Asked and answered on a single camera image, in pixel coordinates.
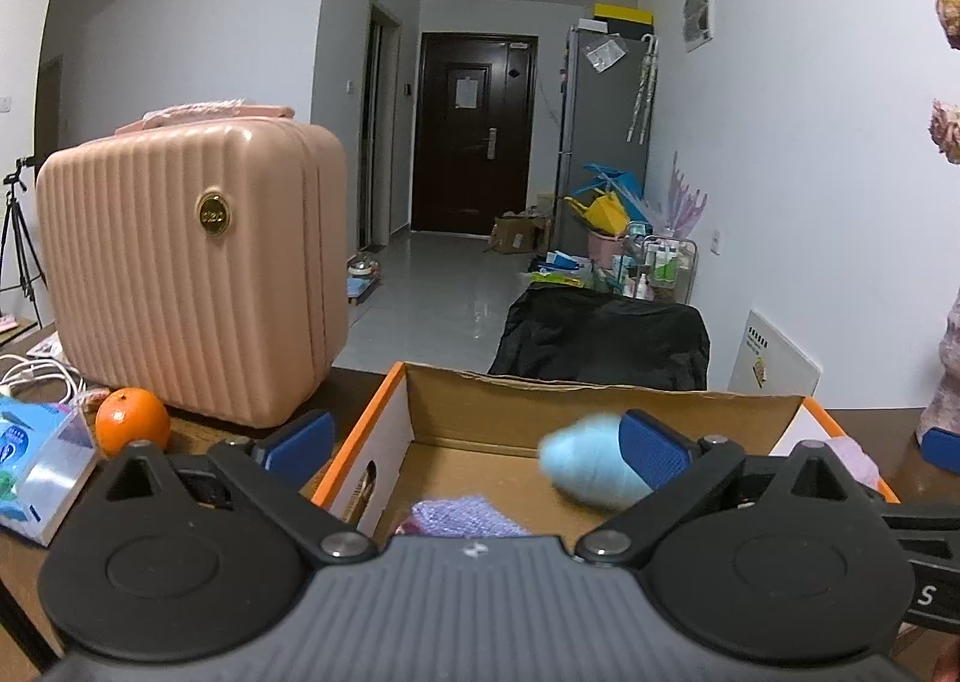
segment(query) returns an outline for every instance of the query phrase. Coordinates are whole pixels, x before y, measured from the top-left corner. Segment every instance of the front door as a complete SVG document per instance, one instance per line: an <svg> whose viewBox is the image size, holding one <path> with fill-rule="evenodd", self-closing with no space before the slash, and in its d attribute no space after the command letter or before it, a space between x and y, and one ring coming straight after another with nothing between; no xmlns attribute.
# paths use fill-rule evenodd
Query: front door
<svg viewBox="0 0 960 682"><path fill-rule="evenodd" d="M413 223L488 235L527 201L536 37L424 34Z"/></svg>

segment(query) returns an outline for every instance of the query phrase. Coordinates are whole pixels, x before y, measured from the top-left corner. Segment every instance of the suitcase handle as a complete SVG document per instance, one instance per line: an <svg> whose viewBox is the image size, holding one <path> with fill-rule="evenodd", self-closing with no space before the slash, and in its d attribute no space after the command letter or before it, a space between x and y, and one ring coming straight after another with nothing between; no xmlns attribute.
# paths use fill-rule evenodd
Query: suitcase handle
<svg viewBox="0 0 960 682"><path fill-rule="evenodd" d="M198 121L213 121L227 118L292 119L294 109L284 105L243 104L243 100L228 100L222 103L181 104L147 113L140 121L127 124L114 135L143 132L157 127L176 127L177 124L194 124Z"/></svg>

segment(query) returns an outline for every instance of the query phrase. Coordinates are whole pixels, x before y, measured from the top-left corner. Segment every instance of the black fabric cover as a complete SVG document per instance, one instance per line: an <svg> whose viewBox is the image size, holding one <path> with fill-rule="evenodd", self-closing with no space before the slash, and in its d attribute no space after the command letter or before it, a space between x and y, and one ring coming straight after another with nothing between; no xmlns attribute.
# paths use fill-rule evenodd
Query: black fabric cover
<svg viewBox="0 0 960 682"><path fill-rule="evenodd" d="M696 308L534 284L510 307L488 373L707 389L710 340Z"/></svg>

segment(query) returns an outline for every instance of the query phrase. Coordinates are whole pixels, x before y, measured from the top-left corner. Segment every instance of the dried flower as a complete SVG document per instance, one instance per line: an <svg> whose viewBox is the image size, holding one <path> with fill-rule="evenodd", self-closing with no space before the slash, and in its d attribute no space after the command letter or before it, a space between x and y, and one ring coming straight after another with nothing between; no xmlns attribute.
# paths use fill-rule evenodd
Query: dried flower
<svg viewBox="0 0 960 682"><path fill-rule="evenodd" d="M933 100L930 137L950 164L960 165L960 108L941 100Z"/></svg>
<svg viewBox="0 0 960 682"><path fill-rule="evenodd" d="M960 0L937 0L937 16L950 47L960 49Z"/></svg>

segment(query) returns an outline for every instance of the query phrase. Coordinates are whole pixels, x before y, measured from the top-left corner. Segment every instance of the tiled floor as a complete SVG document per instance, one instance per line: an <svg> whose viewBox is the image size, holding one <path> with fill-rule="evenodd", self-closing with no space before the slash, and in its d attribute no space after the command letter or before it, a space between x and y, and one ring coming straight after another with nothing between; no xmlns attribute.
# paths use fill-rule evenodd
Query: tiled floor
<svg viewBox="0 0 960 682"><path fill-rule="evenodd" d="M347 346L334 365L387 372L405 360L487 372L530 257L486 247L473 238L397 237L377 257L380 286L350 311Z"/></svg>

